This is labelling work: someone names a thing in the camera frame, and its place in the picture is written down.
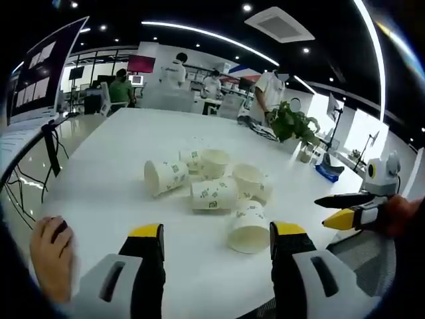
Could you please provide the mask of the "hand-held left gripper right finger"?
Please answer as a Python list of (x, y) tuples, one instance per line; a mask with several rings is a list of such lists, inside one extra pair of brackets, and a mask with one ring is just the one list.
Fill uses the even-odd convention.
[(366, 318), (379, 303), (356, 274), (328, 250), (318, 250), (295, 223), (270, 223), (277, 318)]

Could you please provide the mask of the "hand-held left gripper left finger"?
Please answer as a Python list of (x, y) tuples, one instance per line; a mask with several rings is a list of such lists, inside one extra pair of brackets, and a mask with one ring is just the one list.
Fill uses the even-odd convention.
[(134, 229), (119, 253), (108, 254), (81, 279), (71, 318), (161, 318), (165, 285), (164, 228)]

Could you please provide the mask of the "person's right hand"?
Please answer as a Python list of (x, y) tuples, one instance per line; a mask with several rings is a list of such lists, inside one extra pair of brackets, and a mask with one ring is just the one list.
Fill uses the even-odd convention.
[(424, 198), (409, 201), (400, 195), (391, 197), (381, 207), (384, 221), (378, 225), (378, 232), (388, 237), (402, 236), (423, 202)]

